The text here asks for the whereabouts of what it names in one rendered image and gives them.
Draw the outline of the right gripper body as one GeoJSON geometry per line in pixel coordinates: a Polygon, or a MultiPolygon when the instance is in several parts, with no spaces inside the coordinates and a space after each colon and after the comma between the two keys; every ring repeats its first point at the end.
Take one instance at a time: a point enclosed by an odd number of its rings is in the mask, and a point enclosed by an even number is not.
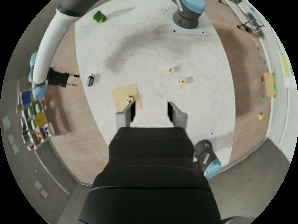
{"type": "Polygon", "coordinates": [[[53,71],[52,67],[49,67],[49,71],[48,71],[48,76],[47,76],[47,83],[45,84],[49,84],[49,85],[60,85],[60,87],[63,88],[67,88],[67,83],[68,83],[68,77],[69,77],[69,73],[64,72],[57,72],[57,71],[53,71]],[[57,77],[59,77],[59,79],[57,79],[57,77]]]}

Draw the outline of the tan wooden block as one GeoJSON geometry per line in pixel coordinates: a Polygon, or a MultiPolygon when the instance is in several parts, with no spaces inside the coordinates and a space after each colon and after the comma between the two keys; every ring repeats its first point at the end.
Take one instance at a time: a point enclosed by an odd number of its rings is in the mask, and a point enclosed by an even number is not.
{"type": "Polygon", "coordinates": [[[168,67],[168,68],[166,68],[166,69],[168,69],[168,73],[173,73],[173,72],[174,72],[173,67],[168,67]]]}
{"type": "Polygon", "coordinates": [[[130,103],[130,101],[132,101],[133,99],[134,97],[130,97],[130,96],[126,97],[126,103],[130,103]]]}
{"type": "Polygon", "coordinates": [[[180,85],[186,84],[186,79],[178,79],[178,80],[180,80],[180,85]]]}

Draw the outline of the green and yellow drink can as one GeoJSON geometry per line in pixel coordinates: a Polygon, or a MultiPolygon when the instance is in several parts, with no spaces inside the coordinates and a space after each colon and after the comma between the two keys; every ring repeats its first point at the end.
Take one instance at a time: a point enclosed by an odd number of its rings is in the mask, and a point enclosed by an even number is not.
{"type": "Polygon", "coordinates": [[[106,19],[106,16],[100,10],[94,10],[90,12],[90,18],[96,20],[97,23],[102,23],[106,19]]]}

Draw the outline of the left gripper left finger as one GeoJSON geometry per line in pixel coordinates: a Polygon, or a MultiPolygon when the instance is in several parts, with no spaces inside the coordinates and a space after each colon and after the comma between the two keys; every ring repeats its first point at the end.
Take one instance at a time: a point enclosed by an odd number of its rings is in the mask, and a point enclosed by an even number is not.
{"type": "Polygon", "coordinates": [[[136,117],[136,101],[130,101],[122,112],[117,112],[116,115],[116,127],[129,127],[130,123],[133,123],[134,117],[136,117]]]}

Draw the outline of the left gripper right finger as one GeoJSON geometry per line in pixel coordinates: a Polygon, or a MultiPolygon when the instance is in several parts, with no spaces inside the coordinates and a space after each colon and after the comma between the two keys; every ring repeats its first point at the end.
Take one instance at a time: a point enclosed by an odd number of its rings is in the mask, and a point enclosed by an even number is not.
{"type": "Polygon", "coordinates": [[[186,112],[181,112],[173,101],[168,101],[168,113],[166,115],[168,115],[170,123],[173,123],[173,127],[181,127],[186,131],[189,115],[186,112]]]}

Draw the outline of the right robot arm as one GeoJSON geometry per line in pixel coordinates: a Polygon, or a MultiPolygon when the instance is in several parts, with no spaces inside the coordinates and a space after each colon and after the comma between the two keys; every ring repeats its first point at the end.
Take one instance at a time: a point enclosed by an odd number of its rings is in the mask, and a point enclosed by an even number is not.
{"type": "MultiPolygon", "coordinates": [[[[32,83],[33,96],[36,100],[41,99],[47,93],[45,80],[47,80],[49,67],[51,67],[53,56],[61,40],[71,28],[74,20],[82,18],[97,2],[98,0],[63,0],[57,7],[57,14],[45,31],[39,52],[33,53],[31,57],[29,81],[32,83]]],[[[206,8],[205,0],[172,0],[172,2],[178,6],[178,10],[173,15],[173,22],[185,30],[196,28],[198,18],[206,8]]]]}

